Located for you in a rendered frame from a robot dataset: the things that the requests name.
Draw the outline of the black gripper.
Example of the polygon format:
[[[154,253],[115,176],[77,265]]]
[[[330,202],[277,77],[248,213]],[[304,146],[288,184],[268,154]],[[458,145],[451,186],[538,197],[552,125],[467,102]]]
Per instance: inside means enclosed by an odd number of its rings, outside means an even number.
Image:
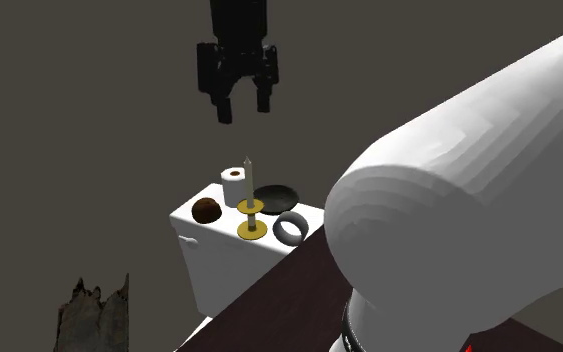
[[[233,121],[231,78],[254,76],[257,111],[270,112],[273,86],[279,83],[275,45],[263,46],[267,35],[267,0],[209,0],[215,43],[196,46],[198,90],[210,97],[218,122]]]

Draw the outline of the white toilet paper roll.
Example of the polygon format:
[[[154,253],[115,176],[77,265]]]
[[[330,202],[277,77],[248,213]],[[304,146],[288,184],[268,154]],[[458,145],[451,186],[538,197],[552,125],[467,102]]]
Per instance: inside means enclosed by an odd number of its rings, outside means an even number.
[[[220,176],[224,203],[227,207],[236,208],[246,198],[245,170],[243,167],[230,167]]]

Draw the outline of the black round plate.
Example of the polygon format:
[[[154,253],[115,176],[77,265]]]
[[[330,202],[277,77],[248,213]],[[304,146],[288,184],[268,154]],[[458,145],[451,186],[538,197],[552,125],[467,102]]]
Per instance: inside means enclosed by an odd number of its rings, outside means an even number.
[[[266,215],[280,215],[292,210],[299,202],[296,190],[286,185],[266,185],[254,190],[254,197],[264,203]]]

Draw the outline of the brown round bread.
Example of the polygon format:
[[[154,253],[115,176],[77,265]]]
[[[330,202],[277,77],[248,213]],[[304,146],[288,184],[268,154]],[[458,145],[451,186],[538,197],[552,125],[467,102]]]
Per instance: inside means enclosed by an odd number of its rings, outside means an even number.
[[[192,205],[191,215],[197,223],[209,224],[222,216],[222,209],[213,198],[203,197]]]

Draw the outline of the white candle in brass holder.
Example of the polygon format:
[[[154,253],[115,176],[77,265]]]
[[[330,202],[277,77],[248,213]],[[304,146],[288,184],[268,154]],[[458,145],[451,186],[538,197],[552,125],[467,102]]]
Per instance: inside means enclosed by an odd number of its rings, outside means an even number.
[[[246,220],[237,228],[237,234],[244,240],[258,240],[267,233],[267,225],[258,220],[256,215],[264,208],[264,202],[254,196],[253,165],[246,157],[243,162],[245,172],[245,195],[246,198],[237,204],[237,210],[246,216]]]

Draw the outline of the dark maroon robot stand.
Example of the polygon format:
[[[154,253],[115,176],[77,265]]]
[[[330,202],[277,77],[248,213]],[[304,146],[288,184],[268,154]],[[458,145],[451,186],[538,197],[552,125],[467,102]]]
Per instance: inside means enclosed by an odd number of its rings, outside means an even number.
[[[310,235],[175,352],[329,352],[351,286],[323,228]],[[508,319],[438,349],[412,333],[402,352],[563,352],[563,344]]]

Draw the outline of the jagged grey brown stump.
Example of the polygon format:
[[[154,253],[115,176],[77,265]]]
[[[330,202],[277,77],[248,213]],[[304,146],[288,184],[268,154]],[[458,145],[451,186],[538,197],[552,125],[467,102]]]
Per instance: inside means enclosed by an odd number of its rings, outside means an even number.
[[[105,301],[99,286],[89,290],[78,279],[71,299],[58,309],[52,352],[130,352],[129,274]]]

